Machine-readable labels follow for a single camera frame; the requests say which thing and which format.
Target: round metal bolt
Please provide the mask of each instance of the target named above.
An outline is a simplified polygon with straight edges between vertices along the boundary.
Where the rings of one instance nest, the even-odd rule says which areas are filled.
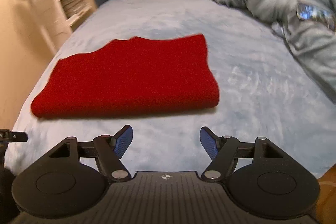
[[[128,176],[128,173],[125,170],[115,170],[112,172],[112,177],[115,179],[124,179]]]
[[[221,176],[221,173],[219,173],[216,170],[208,170],[207,172],[204,173],[204,176],[207,179],[218,179]]]

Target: red folded cloth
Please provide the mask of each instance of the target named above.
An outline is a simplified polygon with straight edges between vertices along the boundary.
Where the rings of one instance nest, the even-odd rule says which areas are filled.
[[[218,84],[202,34],[133,37],[61,59],[31,103],[37,117],[108,117],[215,107]]]

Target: phone screen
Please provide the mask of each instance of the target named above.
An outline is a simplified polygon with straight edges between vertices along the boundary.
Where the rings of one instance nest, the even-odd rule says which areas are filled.
[[[312,20],[320,22],[332,31],[335,31],[335,14],[322,10],[313,5],[298,3],[296,13],[301,20]]]

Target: beige wall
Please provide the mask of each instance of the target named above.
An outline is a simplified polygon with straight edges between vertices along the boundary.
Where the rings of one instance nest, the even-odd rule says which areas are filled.
[[[0,128],[12,129],[52,59],[23,0],[0,0]]]

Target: light blue bedsheet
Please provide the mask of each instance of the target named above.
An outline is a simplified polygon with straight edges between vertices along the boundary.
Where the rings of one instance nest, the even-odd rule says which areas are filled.
[[[195,33],[207,40],[209,66],[220,87],[220,102],[213,110],[50,121],[30,112],[31,101],[60,58],[92,52],[115,38],[167,39]],[[294,61],[283,40],[245,12],[210,0],[110,0],[76,30],[43,73],[13,129],[25,131],[29,141],[11,143],[5,163],[18,174],[67,136],[90,141],[130,124],[133,142],[122,162],[132,174],[202,172],[210,158],[199,131],[208,126],[217,135],[244,142],[266,136],[319,177],[336,162],[335,117],[335,105]],[[82,162],[95,166],[92,160]]]

